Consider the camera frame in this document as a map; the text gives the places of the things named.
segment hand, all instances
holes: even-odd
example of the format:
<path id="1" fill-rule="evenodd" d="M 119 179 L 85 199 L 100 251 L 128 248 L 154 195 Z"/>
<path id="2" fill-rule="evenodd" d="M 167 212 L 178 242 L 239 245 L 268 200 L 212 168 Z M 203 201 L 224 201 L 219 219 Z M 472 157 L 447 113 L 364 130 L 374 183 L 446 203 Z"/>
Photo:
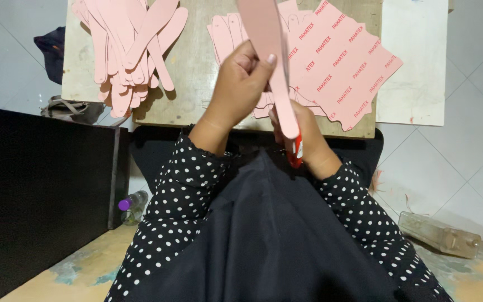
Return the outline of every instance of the hand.
<path id="1" fill-rule="evenodd" d="M 303 162 L 307 165 L 312 175 L 319 180 L 337 173 L 342 162 L 325 141 L 316 123 L 314 113 L 294 100 L 290 102 L 301 129 Z M 288 151 L 292 152 L 293 142 L 283 136 L 275 106 L 269 111 L 269 117 L 272 120 L 275 142 L 285 146 Z"/>
<path id="2" fill-rule="evenodd" d="M 259 61 L 249 41 L 225 59 L 210 105 L 190 133 L 196 147 L 218 156 L 225 152 L 230 130 L 257 105 L 276 62 L 274 54 L 266 61 Z"/>
<path id="3" fill-rule="evenodd" d="M 222 63 L 203 119 L 229 130 L 238 124 L 257 105 L 276 62 L 275 54 L 259 61 L 251 42 L 242 43 Z"/>

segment white tile floor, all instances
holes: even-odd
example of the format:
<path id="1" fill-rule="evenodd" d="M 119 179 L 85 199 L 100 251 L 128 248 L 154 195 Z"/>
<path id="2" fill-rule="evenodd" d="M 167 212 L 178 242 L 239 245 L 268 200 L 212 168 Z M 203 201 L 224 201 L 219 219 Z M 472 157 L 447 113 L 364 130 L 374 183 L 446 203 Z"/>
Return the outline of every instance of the white tile floor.
<path id="1" fill-rule="evenodd" d="M 64 26 L 67 0 L 0 0 L 0 108 L 39 114 L 61 87 L 44 70 L 34 36 Z M 375 198 L 398 219 L 408 206 L 483 237 L 483 0 L 449 15 L 444 127 L 379 125 L 385 148 Z M 117 120 L 106 111 L 100 125 Z M 124 127 L 135 125 L 126 121 Z M 150 190 L 135 165 L 130 191 Z"/>

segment stack of pink cutouts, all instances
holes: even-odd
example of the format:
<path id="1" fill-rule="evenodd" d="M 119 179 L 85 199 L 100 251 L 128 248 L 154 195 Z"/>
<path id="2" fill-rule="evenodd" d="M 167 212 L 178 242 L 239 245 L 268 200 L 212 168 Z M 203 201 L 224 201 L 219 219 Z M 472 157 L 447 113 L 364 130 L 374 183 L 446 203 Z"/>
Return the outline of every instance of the stack of pink cutouts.
<path id="1" fill-rule="evenodd" d="M 278 4 L 288 37 L 290 98 L 316 115 L 352 129 L 372 112 L 371 101 L 402 61 L 369 34 L 363 23 L 344 15 L 326 0 L 316 11 L 298 11 L 295 0 Z M 218 65 L 249 39 L 238 13 L 214 16 L 208 32 Z M 273 94 L 263 93 L 253 111 L 267 117 Z"/>
<path id="2" fill-rule="evenodd" d="M 123 117 L 146 99 L 158 78 L 165 90 L 174 89 L 163 53 L 178 38 L 187 9 L 178 0 L 76 0 L 72 12 L 90 29 L 94 45 L 94 82 L 98 99 L 109 103 L 112 117 Z"/>

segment fingernail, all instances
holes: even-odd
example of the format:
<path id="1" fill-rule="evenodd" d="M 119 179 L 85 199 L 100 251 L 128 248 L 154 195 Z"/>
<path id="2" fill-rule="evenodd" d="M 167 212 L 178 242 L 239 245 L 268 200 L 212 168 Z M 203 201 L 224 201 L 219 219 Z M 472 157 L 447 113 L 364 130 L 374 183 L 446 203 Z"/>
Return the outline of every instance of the fingernail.
<path id="1" fill-rule="evenodd" d="M 267 61 L 268 61 L 268 63 L 270 63 L 271 65 L 273 65 L 273 63 L 275 63 L 276 60 L 277 60 L 277 56 L 274 55 L 274 54 L 271 54 L 271 55 L 269 55 Z"/>

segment clear plastic bottle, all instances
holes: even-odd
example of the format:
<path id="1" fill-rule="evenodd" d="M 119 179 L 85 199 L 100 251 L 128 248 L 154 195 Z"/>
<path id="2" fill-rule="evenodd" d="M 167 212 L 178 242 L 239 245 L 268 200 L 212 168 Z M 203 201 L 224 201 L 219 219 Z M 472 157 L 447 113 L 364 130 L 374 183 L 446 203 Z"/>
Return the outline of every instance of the clear plastic bottle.
<path id="1" fill-rule="evenodd" d="M 119 209 L 124 211 L 121 215 L 122 223 L 127 226 L 133 226 L 141 221 L 144 206 L 148 202 L 148 193 L 146 191 L 137 191 L 128 195 L 119 202 Z"/>

